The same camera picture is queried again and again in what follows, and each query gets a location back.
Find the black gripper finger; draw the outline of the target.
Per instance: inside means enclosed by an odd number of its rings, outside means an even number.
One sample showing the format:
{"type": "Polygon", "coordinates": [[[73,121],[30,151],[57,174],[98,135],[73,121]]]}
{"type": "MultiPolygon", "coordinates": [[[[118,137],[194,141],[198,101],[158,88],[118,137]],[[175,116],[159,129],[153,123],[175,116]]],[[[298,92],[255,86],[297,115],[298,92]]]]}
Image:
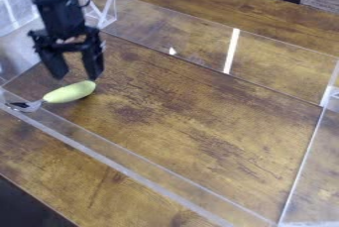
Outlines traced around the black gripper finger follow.
{"type": "Polygon", "coordinates": [[[97,80],[105,71],[103,53],[99,46],[91,46],[83,50],[83,63],[89,79],[97,80]]]}
{"type": "Polygon", "coordinates": [[[41,50],[39,55],[53,77],[58,80],[62,80],[70,72],[70,67],[63,54],[59,52],[41,50]]]}

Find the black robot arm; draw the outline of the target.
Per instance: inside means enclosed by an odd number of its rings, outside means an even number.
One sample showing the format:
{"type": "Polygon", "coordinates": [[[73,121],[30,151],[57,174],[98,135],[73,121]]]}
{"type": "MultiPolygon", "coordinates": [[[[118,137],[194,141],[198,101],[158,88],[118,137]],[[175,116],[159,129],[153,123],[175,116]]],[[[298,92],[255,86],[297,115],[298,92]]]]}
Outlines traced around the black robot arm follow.
{"type": "Polygon", "coordinates": [[[81,53],[86,74],[97,80],[105,71],[103,42],[99,28],[86,24],[79,0],[33,0],[45,29],[30,31],[34,48],[53,77],[63,79],[70,72],[65,53],[81,53]]]}

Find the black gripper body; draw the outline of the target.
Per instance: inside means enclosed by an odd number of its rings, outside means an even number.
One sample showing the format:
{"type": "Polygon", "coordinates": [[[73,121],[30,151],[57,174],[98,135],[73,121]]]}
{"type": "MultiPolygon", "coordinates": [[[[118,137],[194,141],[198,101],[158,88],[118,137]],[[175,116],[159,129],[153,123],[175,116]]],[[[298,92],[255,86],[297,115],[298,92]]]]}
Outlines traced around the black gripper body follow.
{"type": "Polygon", "coordinates": [[[49,53],[85,52],[93,50],[102,53],[105,42],[99,36],[99,29],[86,26],[85,31],[66,39],[51,36],[46,30],[31,31],[29,36],[34,40],[35,51],[49,53]]]}

